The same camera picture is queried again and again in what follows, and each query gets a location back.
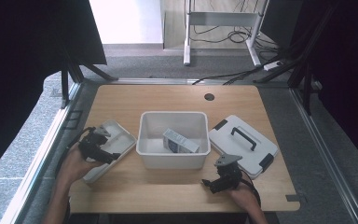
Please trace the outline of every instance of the floor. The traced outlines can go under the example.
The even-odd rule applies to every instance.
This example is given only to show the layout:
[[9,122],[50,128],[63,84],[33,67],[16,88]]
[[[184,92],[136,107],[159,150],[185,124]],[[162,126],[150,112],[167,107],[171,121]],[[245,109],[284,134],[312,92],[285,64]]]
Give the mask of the floor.
[[[219,8],[217,1],[198,2],[200,2],[200,7],[213,6],[215,10]],[[253,10],[251,4],[253,1],[247,2],[249,2],[248,10]],[[167,27],[171,27],[174,31],[184,30],[183,17],[178,17],[176,21],[173,21],[173,15],[181,16],[183,13],[182,1],[165,0],[164,6],[170,9],[165,13],[161,13],[157,0],[148,0],[147,4],[142,0],[125,2],[90,0],[90,3],[108,58],[108,66],[103,69],[115,73],[124,71],[121,81],[123,83],[126,81],[129,83],[142,81],[162,84],[175,81],[187,83],[190,78],[199,78],[213,72],[219,73],[220,70],[216,72],[219,67],[227,71],[230,66],[234,67],[232,64],[240,64],[231,61],[233,58],[240,62],[242,58],[247,57],[248,62],[243,61],[243,66],[252,65],[246,49],[241,44],[239,47],[236,45],[235,48],[230,47],[232,43],[217,43],[208,47],[203,45],[205,43],[196,42],[192,48],[197,49],[194,55],[199,58],[194,65],[183,67],[181,65],[183,41],[179,41],[183,38],[181,35],[177,35],[180,37],[176,40],[167,38],[170,36],[168,34],[170,29]],[[135,11],[141,13],[142,16],[137,18]],[[165,18],[165,29],[159,19],[162,16]],[[170,26],[167,21],[177,23],[178,27],[173,28],[174,26]],[[113,27],[119,27],[119,31],[113,31]],[[224,57],[230,59],[226,62],[229,65],[218,64]],[[168,67],[157,68],[158,62],[164,62]],[[180,66],[177,65],[176,72],[172,73],[172,67],[176,64],[180,64]],[[149,72],[145,73],[143,68],[149,69]],[[82,111],[87,114],[98,87],[106,84],[105,80],[87,69],[83,69],[83,71],[87,79],[79,90],[81,97],[74,100],[75,104],[71,109],[72,113],[68,115],[69,118],[76,116],[74,112]],[[135,77],[141,77],[141,80],[134,79]],[[253,85],[253,78],[256,78],[256,75],[239,82],[239,84]],[[312,94],[312,116],[308,117],[298,106],[296,92],[285,86],[284,81],[287,76],[280,78],[269,84],[259,85],[258,88],[282,148],[282,154],[298,193],[301,208],[296,212],[268,214],[270,223],[358,223],[357,150],[348,136],[325,111],[316,94]],[[4,219],[2,223],[14,223],[15,220],[10,220],[10,217],[16,215],[20,223],[40,221],[43,216],[41,208],[46,207],[48,194],[54,182],[54,164],[60,157],[60,148],[63,148],[74,137],[76,131],[82,129],[82,124],[84,125],[85,122],[82,119],[77,126],[74,126],[71,121],[61,120],[65,129],[59,133],[52,133],[51,127],[56,124],[57,117],[61,113],[59,109],[61,105],[60,74],[48,77],[44,89],[32,115],[0,160],[0,220],[2,217],[8,218]],[[312,129],[312,126],[317,127],[317,132]],[[41,159],[46,162],[45,166],[38,168],[43,174],[43,178],[32,180],[34,183],[32,188],[24,188],[21,185],[22,181],[29,176],[30,168],[35,165],[34,160],[43,156],[39,154],[39,149],[52,135],[60,139],[61,142],[54,144],[54,148],[57,148],[55,153],[44,155],[45,158]],[[30,191],[26,202],[24,198],[13,199],[16,191],[20,189]],[[17,207],[11,211],[7,210],[8,207],[16,203],[23,203],[24,209],[21,211],[21,207]]]

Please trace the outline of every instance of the white metal stand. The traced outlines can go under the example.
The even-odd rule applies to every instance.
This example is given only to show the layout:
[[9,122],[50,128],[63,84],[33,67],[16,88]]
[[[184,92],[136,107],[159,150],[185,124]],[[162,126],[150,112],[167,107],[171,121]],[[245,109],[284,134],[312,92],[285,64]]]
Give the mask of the white metal stand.
[[266,0],[257,13],[245,12],[196,12],[191,11],[191,0],[187,1],[186,9],[186,39],[184,50],[184,65],[190,65],[190,25],[204,26],[243,26],[252,27],[252,36],[246,40],[246,45],[251,54],[255,66],[259,66],[260,60],[255,52],[255,38],[261,27],[261,21],[267,8]]

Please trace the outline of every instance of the person's right hand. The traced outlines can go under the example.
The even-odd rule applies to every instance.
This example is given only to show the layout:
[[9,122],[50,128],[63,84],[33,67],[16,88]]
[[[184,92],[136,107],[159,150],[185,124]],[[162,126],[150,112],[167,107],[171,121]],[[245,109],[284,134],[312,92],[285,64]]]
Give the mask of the person's right hand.
[[[242,172],[242,179],[252,183],[252,180],[244,172]],[[236,189],[228,189],[227,193],[237,206],[249,214],[255,224],[267,223],[266,217],[257,202],[257,198],[247,185],[240,183]]]

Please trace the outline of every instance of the white tray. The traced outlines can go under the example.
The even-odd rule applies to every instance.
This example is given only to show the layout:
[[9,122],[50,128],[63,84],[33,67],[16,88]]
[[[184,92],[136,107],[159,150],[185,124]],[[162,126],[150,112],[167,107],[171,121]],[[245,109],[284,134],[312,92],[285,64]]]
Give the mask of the white tray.
[[86,183],[92,183],[105,174],[112,166],[118,163],[136,144],[136,138],[132,136],[127,130],[121,127],[116,121],[110,119],[102,126],[110,133],[110,137],[101,149],[109,153],[120,153],[121,156],[110,164],[93,168],[84,177]]
[[242,156],[238,165],[252,178],[269,168],[278,147],[245,121],[230,115],[210,132],[211,144],[221,153]]

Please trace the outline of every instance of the wooden table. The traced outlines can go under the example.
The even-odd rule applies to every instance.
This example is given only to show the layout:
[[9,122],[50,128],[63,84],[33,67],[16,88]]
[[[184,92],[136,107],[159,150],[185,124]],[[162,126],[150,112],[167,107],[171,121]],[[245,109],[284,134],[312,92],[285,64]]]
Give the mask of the wooden table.
[[[214,95],[207,101],[206,93]],[[277,144],[263,102],[254,86],[105,85],[98,90],[86,127],[116,120],[136,138],[145,111],[201,111],[209,130],[229,115],[236,115]],[[176,213],[241,212],[225,192],[212,194],[202,179],[218,178],[212,148],[199,170],[147,170],[131,150],[93,184],[82,180],[70,190],[72,213]],[[295,211],[299,202],[281,152],[255,181],[263,211]]]

